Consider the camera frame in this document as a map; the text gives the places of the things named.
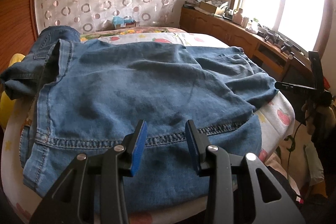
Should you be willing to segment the person right hand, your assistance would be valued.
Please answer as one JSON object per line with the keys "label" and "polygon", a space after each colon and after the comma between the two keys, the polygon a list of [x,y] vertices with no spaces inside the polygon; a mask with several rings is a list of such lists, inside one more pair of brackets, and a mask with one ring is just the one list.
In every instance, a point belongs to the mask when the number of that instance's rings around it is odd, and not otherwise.
{"label": "person right hand", "polygon": [[333,103],[324,107],[307,101],[302,111],[305,112],[307,133],[311,136],[314,133],[326,134],[335,127],[335,105]]}

